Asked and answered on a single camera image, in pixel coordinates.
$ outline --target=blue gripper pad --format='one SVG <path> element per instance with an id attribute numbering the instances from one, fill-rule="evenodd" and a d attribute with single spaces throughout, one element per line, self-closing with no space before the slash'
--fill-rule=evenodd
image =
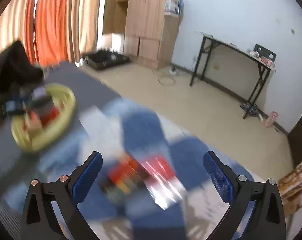
<path id="1" fill-rule="evenodd" d="M 74 170 L 72 174 L 76 173 L 78 168 L 78 171 L 80 171 L 83 166 L 85 167 L 84 171 L 79 174 L 77 181 L 72 187 L 73 203 L 78 204 L 84 201 L 93 182 L 95 181 L 99 172 L 102 169 L 102 164 L 102 155 L 98 152 L 93 152 L 92 155 L 86 160 L 86 162 L 82 166 L 79 166 Z"/>
<path id="2" fill-rule="evenodd" d="M 231 205 L 234 201 L 233 186 L 209 153 L 203 156 L 203 165 L 222 201 Z"/>

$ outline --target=black metal table leg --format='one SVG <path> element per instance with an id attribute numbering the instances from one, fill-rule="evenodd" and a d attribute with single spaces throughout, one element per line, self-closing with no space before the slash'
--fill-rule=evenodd
<path id="1" fill-rule="evenodd" d="M 248 100 L 248 103 L 251 101 L 251 99 L 252 99 L 252 97 L 253 97 L 253 95 L 254 95 L 256 89 L 257 89 L 258 84 L 261 85 L 262 82 L 263 82 L 263 74 L 264 74 L 264 72 L 265 72 L 265 67 L 263 68 L 263 71 L 262 71 L 262 72 L 261 72 L 260 64 L 258 64 L 258 67 L 259 67 L 259 79 L 257 80 L 257 83 L 256 83 L 256 85 L 255 85 L 255 87 L 254 87 L 254 90 L 253 90 L 253 92 L 252 92 L 252 94 L 251 94 L 249 100 Z"/>
<path id="2" fill-rule="evenodd" d="M 211 40 L 211 45 L 210 45 L 209 52 L 207 54 L 207 58 L 206 58 L 206 62 L 205 62 L 205 66 L 204 66 L 203 72 L 202 72 L 201 80 L 203 80 L 203 78 L 204 78 L 204 73 L 206 71 L 206 68 L 207 68 L 207 65 L 209 63 L 209 59 L 211 57 L 211 53 L 212 53 L 212 50 L 213 50 L 213 44 L 214 44 L 214 42 Z"/>
<path id="3" fill-rule="evenodd" d="M 192 74 L 192 78 L 191 78 L 191 82 L 190 82 L 190 87 L 193 85 L 193 81 L 194 81 L 195 75 L 196 75 L 196 73 L 198 71 L 198 65 L 200 64 L 200 60 L 201 60 L 201 56 L 202 56 L 202 53 L 203 53 L 205 41 L 206 41 L 206 37 L 203 36 L 202 44 L 201 44 L 201 49 L 200 49 L 200 52 L 198 53 L 198 60 L 196 61 L 195 69 L 194 69 L 193 74 Z"/>
<path id="4" fill-rule="evenodd" d="M 267 79 L 269 77 L 270 71 L 271 71 L 270 69 L 267 70 L 267 73 L 266 73 L 265 78 L 264 78 L 264 80 L 262 82 L 262 85 L 261 85 L 261 87 L 260 87 L 257 95 L 255 96 L 253 102 L 251 103 L 249 109 L 245 112 L 245 115 L 243 116 L 243 119 L 245 119 L 247 117 L 247 115 L 250 112 L 252 106 L 255 104 L 256 100 L 259 98 L 259 95 L 260 95 L 260 93 L 261 93 L 261 91 L 262 91 L 262 89 L 263 89 L 263 87 L 264 87 L 264 85 L 265 85 L 265 83 L 266 83 L 266 81 L 267 81 Z"/>

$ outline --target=floor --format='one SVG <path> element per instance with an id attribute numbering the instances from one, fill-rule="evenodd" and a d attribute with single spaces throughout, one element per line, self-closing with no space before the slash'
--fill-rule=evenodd
<path id="1" fill-rule="evenodd" d="M 181 72 L 174 80 L 160 78 L 166 73 L 136 64 L 96 72 L 81 70 L 99 79 L 122 97 L 146 106 L 188 129 L 206 144 L 238 161 L 263 179 L 280 179 L 292 168 L 286 136 L 265 128 L 258 118 L 242 119 L 239 102 L 219 89 L 196 80 L 191 88 L 190 75 Z"/>

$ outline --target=yellow bowl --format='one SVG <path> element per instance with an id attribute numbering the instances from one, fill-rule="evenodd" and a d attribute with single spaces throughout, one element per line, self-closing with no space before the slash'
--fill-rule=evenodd
<path id="1" fill-rule="evenodd" d="M 76 99 L 70 88 L 59 84 L 49 84 L 45 86 L 45 90 L 52 96 L 54 104 L 62 101 L 64 109 L 58 117 L 45 126 L 41 133 L 32 139 L 28 132 L 23 130 L 24 116 L 13 117 L 11 122 L 13 138 L 26 153 L 38 152 L 55 141 L 69 126 L 75 110 Z"/>

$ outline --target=screw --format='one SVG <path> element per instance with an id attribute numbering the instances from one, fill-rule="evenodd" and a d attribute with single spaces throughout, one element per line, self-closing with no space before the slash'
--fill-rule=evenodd
<path id="1" fill-rule="evenodd" d="M 240 175 L 238 177 L 238 179 L 241 180 L 241 181 L 243 181 L 243 182 L 246 181 L 246 177 L 244 175 Z"/>
<path id="2" fill-rule="evenodd" d="M 66 176 L 66 175 L 63 175 L 63 176 L 60 177 L 61 182 L 65 182 L 67 180 L 68 180 L 68 176 Z"/>
<path id="3" fill-rule="evenodd" d="M 31 182 L 31 185 L 32 185 L 32 186 L 35 186 L 35 185 L 37 185 L 37 184 L 38 184 L 38 180 L 37 180 L 37 179 L 32 180 L 32 182 Z"/>
<path id="4" fill-rule="evenodd" d="M 276 184 L 276 182 L 275 182 L 274 179 L 269 179 L 269 182 L 270 182 L 270 184 L 272 184 L 272 185 L 275 185 L 275 184 Z"/>

